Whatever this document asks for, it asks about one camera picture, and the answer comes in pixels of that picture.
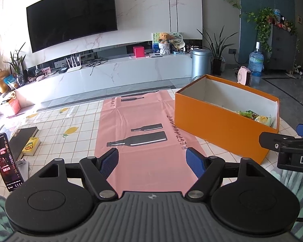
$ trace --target silver trash can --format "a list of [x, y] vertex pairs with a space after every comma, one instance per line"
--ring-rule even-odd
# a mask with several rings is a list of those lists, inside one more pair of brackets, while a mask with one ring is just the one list
[[192, 58], [192, 81], [205, 74], [211, 74], [212, 52], [208, 49], [194, 49], [191, 51]]

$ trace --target tissue box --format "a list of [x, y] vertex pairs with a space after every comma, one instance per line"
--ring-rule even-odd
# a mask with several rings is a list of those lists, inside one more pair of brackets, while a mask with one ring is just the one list
[[38, 137], [29, 138], [29, 141], [22, 150], [23, 155], [34, 155], [39, 144], [40, 139]]
[[[268, 150], [262, 132], [279, 131], [279, 99], [222, 78], [205, 75], [175, 94], [175, 125], [241, 157], [262, 163]], [[271, 117], [271, 127], [232, 111]]]

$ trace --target bottle print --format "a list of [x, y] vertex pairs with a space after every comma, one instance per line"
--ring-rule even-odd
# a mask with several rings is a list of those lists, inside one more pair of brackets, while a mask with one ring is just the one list
[[126, 139], [118, 140], [115, 142], [108, 142], [107, 147], [126, 145], [126, 146], [140, 146], [145, 144], [154, 144], [167, 141], [167, 136], [164, 131], [155, 132], [145, 135], [129, 136]]
[[137, 93], [137, 94], [128, 94], [128, 95], [123, 95], [122, 97], [130, 97], [130, 96], [140, 96], [140, 95], [145, 95], [145, 94], [150, 94], [150, 93], [156, 93], [159, 91], [153, 91], [153, 92], [147, 92], [147, 93]]
[[134, 128], [134, 129], [131, 129], [132, 132], [135, 132], [135, 131], [150, 131], [150, 130], [156, 130], [156, 129], [162, 129], [163, 128], [163, 125], [161, 123], [158, 123], [158, 124], [152, 124], [152, 125], [145, 125], [145, 126], [142, 126], [140, 128]]
[[121, 102], [135, 101], [135, 100], [143, 99], [143, 98], [144, 98], [144, 97], [125, 98], [125, 99], [121, 99]]

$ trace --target black notebook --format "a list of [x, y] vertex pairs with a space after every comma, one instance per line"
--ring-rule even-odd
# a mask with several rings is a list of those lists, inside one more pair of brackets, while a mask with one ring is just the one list
[[9, 141], [11, 153], [15, 161], [18, 160], [18, 157], [27, 144], [29, 138], [34, 137], [37, 132], [38, 128], [36, 126], [30, 128], [22, 128], [16, 131], [14, 136]]

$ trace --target snack bag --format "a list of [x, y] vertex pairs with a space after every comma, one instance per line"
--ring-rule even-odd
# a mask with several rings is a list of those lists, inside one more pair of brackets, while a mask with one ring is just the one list
[[19, 87], [16, 78], [12, 74], [4, 78], [4, 82], [11, 88], [11, 90], [15, 90]]
[[252, 113], [250, 113], [248, 111], [247, 112], [237, 111], [237, 114], [242, 115], [244, 117], [248, 117], [250, 119], [253, 119]]
[[270, 117], [266, 117], [266, 116], [258, 116], [256, 119], [255, 119], [256, 122], [259, 122], [259, 123], [262, 123], [266, 126], [269, 126], [271, 127], [272, 126], [272, 119]]
[[253, 112], [253, 111], [251, 111], [251, 110], [248, 110], [247, 112], [248, 112], [248, 113], [251, 113], [252, 119], [253, 119], [253, 120], [255, 120], [255, 119], [259, 116], [258, 114], [256, 114], [255, 112]]

